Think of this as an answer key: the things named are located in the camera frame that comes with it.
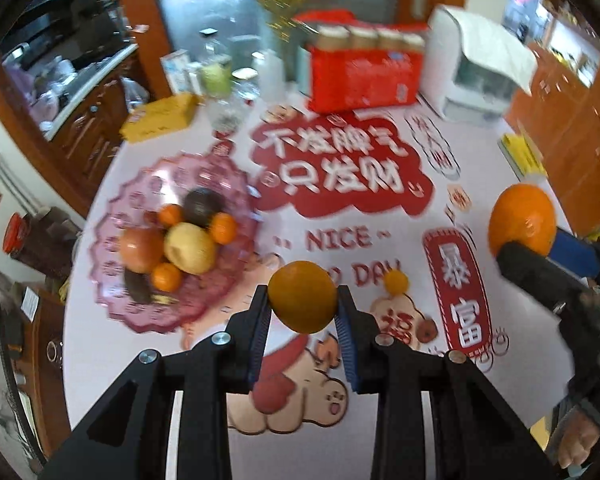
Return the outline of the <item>person's right hand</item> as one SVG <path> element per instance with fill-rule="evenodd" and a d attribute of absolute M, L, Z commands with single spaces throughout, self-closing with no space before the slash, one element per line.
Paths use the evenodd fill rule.
<path fill-rule="evenodd" d="M 584 413 L 574 408 L 566 419 L 562 440 L 557 450 L 557 462 L 562 469 L 581 466 L 600 438 L 600 428 Z"/>

